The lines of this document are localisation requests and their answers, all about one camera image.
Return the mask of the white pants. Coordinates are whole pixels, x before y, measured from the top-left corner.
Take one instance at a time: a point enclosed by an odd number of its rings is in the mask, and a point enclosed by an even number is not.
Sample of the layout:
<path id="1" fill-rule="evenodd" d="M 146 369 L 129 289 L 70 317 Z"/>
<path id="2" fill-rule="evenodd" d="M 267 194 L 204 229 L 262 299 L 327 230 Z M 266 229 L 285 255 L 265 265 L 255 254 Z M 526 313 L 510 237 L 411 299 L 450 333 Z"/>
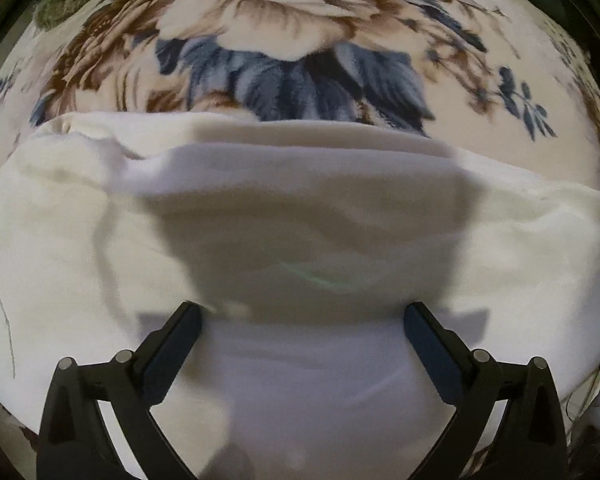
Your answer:
<path id="1" fill-rule="evenodd" d="M 600 192 L 391 130 L 71 113 L 0 168 L 0 401 L 38 428 L 63 356 L 105 361 L 183 301 L 204 332 L 160 427 L 196 471 L 403 479 L 450 416 L 401 327 L 600 364 Z"/>

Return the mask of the floral bed blanket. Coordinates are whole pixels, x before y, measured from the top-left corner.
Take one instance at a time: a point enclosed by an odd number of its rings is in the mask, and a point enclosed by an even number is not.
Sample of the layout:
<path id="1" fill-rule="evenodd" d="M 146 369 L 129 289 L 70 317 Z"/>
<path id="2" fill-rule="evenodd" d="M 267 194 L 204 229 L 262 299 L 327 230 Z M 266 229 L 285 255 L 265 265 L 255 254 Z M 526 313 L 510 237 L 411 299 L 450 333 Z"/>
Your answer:
<path id="1" fill-rule="evenodd" d="M 532 0 L 90 0 L 50 30 L 33 12 L 0 67 L 0 167 L 63 114 L 213 112 L 419 133 L 600 190 L 600 42 Z"/>

